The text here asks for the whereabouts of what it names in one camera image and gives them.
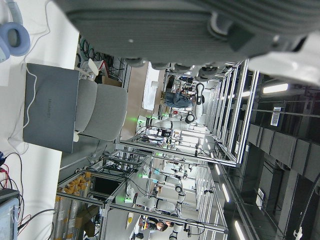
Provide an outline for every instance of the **cardboard box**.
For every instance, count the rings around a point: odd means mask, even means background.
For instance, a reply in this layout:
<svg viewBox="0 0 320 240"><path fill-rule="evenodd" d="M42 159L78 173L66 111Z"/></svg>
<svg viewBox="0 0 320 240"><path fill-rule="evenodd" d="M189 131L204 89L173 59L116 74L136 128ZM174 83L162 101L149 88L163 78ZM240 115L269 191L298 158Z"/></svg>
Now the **cardboard box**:
<svg viewBox="0 0 320 240"><path fill-rule="evenodd" d="M111 85L111 86L116 86L116 87L120 87L122 86L122 82L111 79L107 76L102 76L102 83L106 84L106 85Z"/></svg>
<svg viewBox="0 0 320 240"><path fill-rule="evenodd" d="M81 229L87 222L89 222L93 216L99 213L99 206L91 205L79 212L75 218L74 226L77 229Z"/></svg>

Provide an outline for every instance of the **gray laptop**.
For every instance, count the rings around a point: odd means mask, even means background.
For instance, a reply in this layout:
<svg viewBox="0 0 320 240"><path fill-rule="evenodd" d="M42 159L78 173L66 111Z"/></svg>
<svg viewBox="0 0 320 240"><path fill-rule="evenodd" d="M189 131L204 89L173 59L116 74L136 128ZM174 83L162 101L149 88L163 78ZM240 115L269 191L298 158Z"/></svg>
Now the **gray laptop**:
<svg viewBox="0 0 320 240"><path fill-rule="evenodd" d="M72 153L76 119L79 72L28 63L37 76L35 100L29 108L29 124L23 129L27 143ZM34 97L35 77L26 73L24 125L27 107Z"/></svg>

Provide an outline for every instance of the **gray floor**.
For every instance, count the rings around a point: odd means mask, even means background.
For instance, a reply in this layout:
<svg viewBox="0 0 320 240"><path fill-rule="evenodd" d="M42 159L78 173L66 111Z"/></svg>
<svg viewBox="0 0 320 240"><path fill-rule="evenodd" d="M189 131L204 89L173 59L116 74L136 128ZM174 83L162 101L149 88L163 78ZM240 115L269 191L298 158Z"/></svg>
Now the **gray floor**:
<svg viewBox="0 0 320 240"><path fill-rule="evenodd" d="M104 141L89 136L79 136L79 141L74 143L73 153L62 153L59 179L71 176L75 170L89 166L95 159L99 158L104 151L113 152L115 144L113 141Z"/></svg>

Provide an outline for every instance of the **blue headphones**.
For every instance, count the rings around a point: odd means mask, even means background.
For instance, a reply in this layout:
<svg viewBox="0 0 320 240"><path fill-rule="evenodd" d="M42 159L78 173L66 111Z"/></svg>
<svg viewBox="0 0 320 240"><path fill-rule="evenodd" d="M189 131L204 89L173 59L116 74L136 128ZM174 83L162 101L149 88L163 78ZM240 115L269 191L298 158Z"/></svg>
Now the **blue headphones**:
<svg viewBox="0 0 320 240"><path fill-rule="evenodd" d="M13 0L7 0L14 22L7 22L0 26L0 63L7 60L10 55L23 56L30 49L28 31L22 26L22 16L19 7Z"/></svg>

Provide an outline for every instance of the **label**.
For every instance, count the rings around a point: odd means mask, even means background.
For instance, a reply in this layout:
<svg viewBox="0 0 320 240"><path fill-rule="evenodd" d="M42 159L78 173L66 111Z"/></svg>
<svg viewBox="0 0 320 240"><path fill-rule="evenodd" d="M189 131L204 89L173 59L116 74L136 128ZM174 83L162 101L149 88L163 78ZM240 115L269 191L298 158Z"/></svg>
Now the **label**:
<svg viewBox="0 0 320 240"><path fill-rule="evenodd" d="M65 210L59 211L57 220L58 221L63 220L64 219L64 215L65 215Z"/></svg>
<svg viewBox="0 0 320 240"><path fill-rule="evenodd" d="M76 219L69 219L68 228L71 229L75 226Z"/></svg>

